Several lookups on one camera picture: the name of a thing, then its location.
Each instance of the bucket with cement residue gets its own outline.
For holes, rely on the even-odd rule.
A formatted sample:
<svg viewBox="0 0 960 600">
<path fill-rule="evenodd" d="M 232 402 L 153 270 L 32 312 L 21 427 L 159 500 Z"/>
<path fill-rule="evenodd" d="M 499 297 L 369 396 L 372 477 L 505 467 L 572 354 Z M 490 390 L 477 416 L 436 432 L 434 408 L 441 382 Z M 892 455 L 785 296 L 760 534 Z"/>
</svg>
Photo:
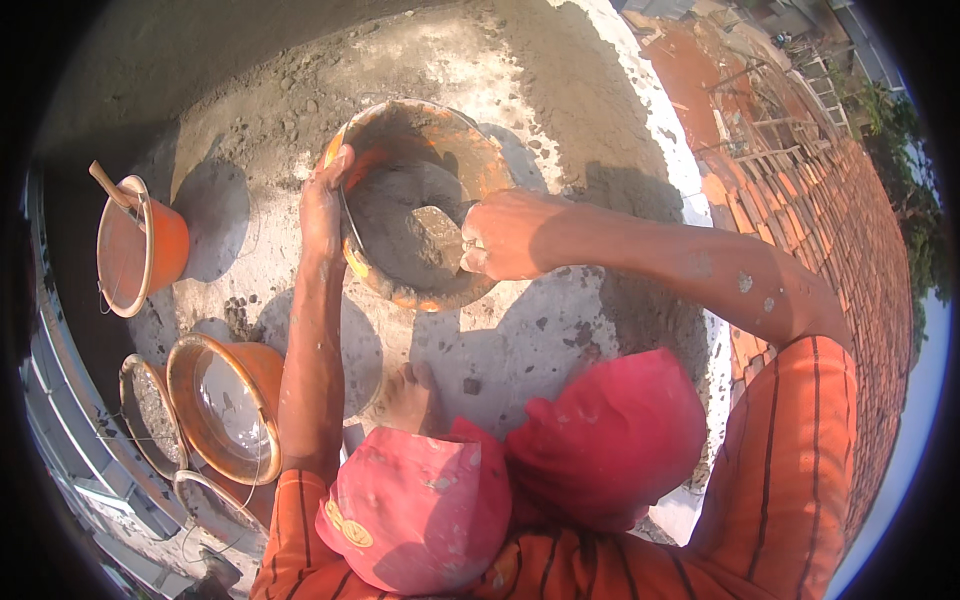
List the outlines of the bucket with cement residue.
<svg viewBox="0 0 960 600">
<path fill-rule="evenodd" d="M 167 479 L 187 467 L 187 450 L 163 367 L 131 354 L 120 369 L 120 413 L 147 462 Z"/>
<path fill-rule="evenodd" d="M 130 175 L 117 187 L 136 217 L 107 200 L 97 231 L 97 277 L 109 309 L 132 317 L 148 296 L 180 278 L 190 237 L 183 217 L 151 198 L 141 178 Z"/>
<path fill-rule="evenodd" d="M 324 165 L 343 144 L 356 153 L 344 180 L 353 223 L 345 217 L 342 233 L 357 276 L 386 300 L 431 312 L 487 294 L 495 281 L 459 268 L 457 238 L 471 205 L 514 186 L 496 140 L 459 111 L 403 99 L 354 115 L 333 137 Z M 424 212 L 428 206 L 436 209 Z"/>
<path fill-rule="evenodd" d="M 214 481 L 208 473 L 192 470 L 177 471 L 173 484 L 174 495 L 198 527 L 240 552 L 263 554 L 270 536 L 270 515 L 264 523 L 261 516 L 250 510 L 250 505 L 244 506 L 249 493 L 237 493 Z M 273 493 L 276 483 L 257 488 L 254 494 L 260 490 Z"/>
<path fill-rule="evenodd" d="M 266 344 L 188 333 L 170 350 L 167 389 L 180 428 L 212 467 L 262 485 L 280 473 L 276 407 L 283 357 Z"/>
</svg>

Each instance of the forearm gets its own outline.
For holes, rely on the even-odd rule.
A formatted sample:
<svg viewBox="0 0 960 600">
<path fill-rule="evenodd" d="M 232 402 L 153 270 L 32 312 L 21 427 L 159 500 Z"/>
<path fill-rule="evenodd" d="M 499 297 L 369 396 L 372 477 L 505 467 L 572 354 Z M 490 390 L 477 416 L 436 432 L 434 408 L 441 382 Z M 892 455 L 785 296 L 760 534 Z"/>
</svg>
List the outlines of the forearm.
<svg viewBox="0 0 960 600">
<path fill-rule="evenodd" d="M 597 264 L 656 280 L 775 347 L 826 335 L 851 340 L 836 296 L 797 259 L 750 236 L 577 208 L 566 264 Z"/>
<path fill-rule="evenodd" d="M 340 304 L 346 263 L 304 249 L 290 311 L 290 338 L 277 415 L 283 469 L 327 485 L 336 477 L 344 419 Z"/>
</svg>

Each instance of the small stone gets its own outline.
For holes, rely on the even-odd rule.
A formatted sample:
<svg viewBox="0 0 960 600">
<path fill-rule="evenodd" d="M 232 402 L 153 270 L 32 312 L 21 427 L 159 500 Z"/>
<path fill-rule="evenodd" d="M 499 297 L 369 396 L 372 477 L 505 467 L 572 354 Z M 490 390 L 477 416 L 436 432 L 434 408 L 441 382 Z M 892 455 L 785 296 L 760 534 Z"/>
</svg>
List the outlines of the small stone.
<svg viewBox="0 0 960 600">
<path fill-rule="evenodd" d="M 480 383 L 477 379 L 471 379 L 467 377 L 464 379 L 464 394 L 469 394 L 471 396 L 476 396 L 480 394 L 480 389 L 483 387 L 483 384 Z"/>
</svg>

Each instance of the wooden handle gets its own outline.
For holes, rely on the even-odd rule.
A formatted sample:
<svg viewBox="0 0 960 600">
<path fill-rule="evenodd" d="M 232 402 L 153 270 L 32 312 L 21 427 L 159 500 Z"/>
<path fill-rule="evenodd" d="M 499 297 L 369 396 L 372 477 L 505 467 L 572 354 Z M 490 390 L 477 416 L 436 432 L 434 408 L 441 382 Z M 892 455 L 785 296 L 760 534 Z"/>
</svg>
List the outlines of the wooden handle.
<svg viewBox="0 0 960 600">
<path fill-rule="evenodd" d="M 97 183 L 100 183 L 100 187 L 104 188 L 104 191 L 107 192 L 114 202 L 120 204 L 124 208 L 133 207 L 133 204 L 131 204 L 127 196 L 120 191 L 120 188 L 113 184 L 113 181 L 107 176 L 107 172 L 104 171 L 104 168 L 100 166 L 99 162 L 96 160 L 91 162 L 88 170 L 90 175 L 97 180 Z"/>
</svg>

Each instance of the yellow logo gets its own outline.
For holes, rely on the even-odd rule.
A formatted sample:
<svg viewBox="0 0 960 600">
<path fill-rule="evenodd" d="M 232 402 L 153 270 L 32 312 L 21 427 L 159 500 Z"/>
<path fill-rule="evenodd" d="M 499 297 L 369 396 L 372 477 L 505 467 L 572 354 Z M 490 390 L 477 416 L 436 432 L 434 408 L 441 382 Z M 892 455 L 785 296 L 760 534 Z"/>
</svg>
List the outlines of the yellow logo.
<svg viewBox="0 0 960 600">
<path fill-rule="evenodd" d="M 336 501 L 332 497 L 326 501 L 324 509 L 326 510 L 326 516 L 330 519 L 330 523 L 333 524 L 337 531 L 344 534 L 344 537 L 347 538 L 350 543 L 359 548 L 369 548 L 373 545 L 373 536 L 370 535 L 370 532 L 355 520 L 344 518 L 344 516 L 340 514 L 340 507 L 337 506 Z"/>
</svg>

